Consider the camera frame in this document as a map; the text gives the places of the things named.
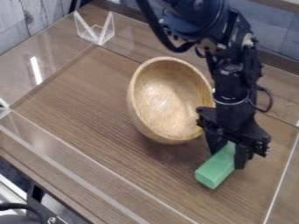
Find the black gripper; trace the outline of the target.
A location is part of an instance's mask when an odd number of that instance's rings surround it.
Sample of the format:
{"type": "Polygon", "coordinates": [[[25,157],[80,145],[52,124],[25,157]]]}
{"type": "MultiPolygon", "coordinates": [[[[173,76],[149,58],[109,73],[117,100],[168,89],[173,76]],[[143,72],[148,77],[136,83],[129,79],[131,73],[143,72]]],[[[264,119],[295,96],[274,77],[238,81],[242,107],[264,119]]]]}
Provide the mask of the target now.
{"type": "Polygon", "coordinates": [[[209,154],[216,154],[232,142],[235,146],[235,169],[246,167],[246,163],[258,154],[267,156],[271,136],[256,122],[256,112],[266,113],[256,105],[258,98],[248,97],[232,103],[216,102],[216,106],[199,106],[196,124],[205,132],[209,154]]]}

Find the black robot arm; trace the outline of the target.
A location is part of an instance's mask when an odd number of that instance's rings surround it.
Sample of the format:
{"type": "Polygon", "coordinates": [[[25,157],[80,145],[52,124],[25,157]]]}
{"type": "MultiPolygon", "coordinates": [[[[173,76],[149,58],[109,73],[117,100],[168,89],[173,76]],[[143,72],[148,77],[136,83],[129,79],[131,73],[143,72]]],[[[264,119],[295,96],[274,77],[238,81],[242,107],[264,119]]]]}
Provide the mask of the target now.
{"type": "Polygon", "coordinates": [[[258,85],[263,65],[251,24],[228,0],[155,0],[163,6],[155,14],[148,0],[136,0],[144,18],[163,46],[175,53],[193,50],[207,61],[213,80],[212,107],[199,106],[197,125],[204,129],[209,152],[235,144],[232,163],[238,169],[255,155],[268,153],[271,136],[258,125],[258,85]]]}

